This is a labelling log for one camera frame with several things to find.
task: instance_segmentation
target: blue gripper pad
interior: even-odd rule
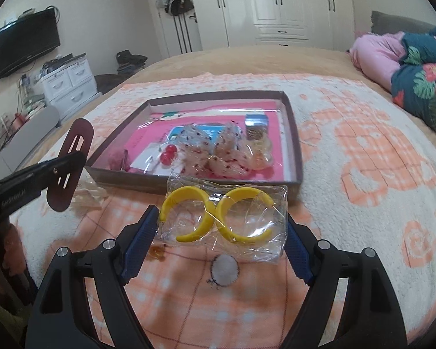
[[[289,222],[287,224],[287,242],[284,250],[296,276],[311,286],[315,276],[310,270],[310,254]]]
[[[128,249],[124,253],[121,277],[128,282],[139,274],[145,256],[157,232],[158,210],[152,209],[143,219],[143,224],[134,235]]]

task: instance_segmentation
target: teal floral fabric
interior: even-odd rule
[[[405,34],[402,43],[406,55],[392,77],[392,100],[436,131],[436,36]]]

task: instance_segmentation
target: gray pillow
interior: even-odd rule
[[[413,18],[392,16],[375,10],[371,12],[371,22],[371,32],[378,35],[395,34],[399,31],[426,34],[435,27],[435,25]]]

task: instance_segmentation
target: yellow hoop earring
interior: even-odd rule
[[[209,200],[209,195],[197,186],[183,186],[172,192],[163,202],[160,211],[160,222],[164,223],[170,210],[185,200],[201,200],[205,206],[205,213],[200,218],[196,230],[190,234],[176,237],[176,241],[180,243],[191,243],[200,240],[212,229],[215,221],[215,205]]]
[[[263,233],[257,236],[241,236],[233,233],[227,226],[224,225],[224,218],[229,211],[230,207],[237,203],[240,200],[245,199],[253,199],[257,195],[262,194],[263,203],[267,207],[274,206],[273,199],[265,192],[262,192],[259,189],[254,187],[237,187],[236,189],[232,189],[230,192],[226,194],[225,197],[220,199],[218,202],[218,206],[216,208],[215,216],[216,216],[216,225],[218,227],[218,231],[226,240],[230,242],[239,242],[243,244],[253,244],[258,241],[267,240],[271,237],[271,229],[265,230]]]

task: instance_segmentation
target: television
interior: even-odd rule
[[[0,29],[0,79],[60,45],[53,8],[19,18]]]

